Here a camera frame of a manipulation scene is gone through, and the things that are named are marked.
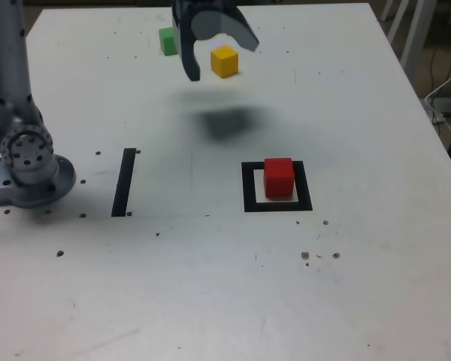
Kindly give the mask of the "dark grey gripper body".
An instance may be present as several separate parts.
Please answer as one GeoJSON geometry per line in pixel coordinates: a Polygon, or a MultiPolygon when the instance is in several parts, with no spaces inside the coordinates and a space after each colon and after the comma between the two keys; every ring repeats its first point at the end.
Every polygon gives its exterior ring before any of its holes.
{"type": "Polygon", "coordinates": [[[175,2],[175,14],[181,16],[186,11],[194,10],[209,10],[209,11],[219,11],[221,13],[228,13],[232,8],[235,8],[236,4],[234,1],[226,0],[179,0],[175,2]]]}

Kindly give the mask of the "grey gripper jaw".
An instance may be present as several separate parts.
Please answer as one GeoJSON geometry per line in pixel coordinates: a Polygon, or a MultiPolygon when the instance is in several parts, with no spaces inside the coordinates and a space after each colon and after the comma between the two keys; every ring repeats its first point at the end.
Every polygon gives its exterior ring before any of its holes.
{"type": "Polygon", "coordinates": [[[172,15],[174,43],[180,56],[183,70],[191,81],[199,81],[201,72],[194,52],[194,44],[197,38],[191,28],[190,16],[186,14],[179,17],[176,11],[172,11],[172,15]]]}
{"type": "Polygon", "coordinates": [[[236,7],[232,7],[231,14],[218,10],[199,11],[192,18],[191,30],[199,41],[225,34],[234,38],[240,47],[248,51],[255,52],[259,46],[259,39],[236,7]]]}

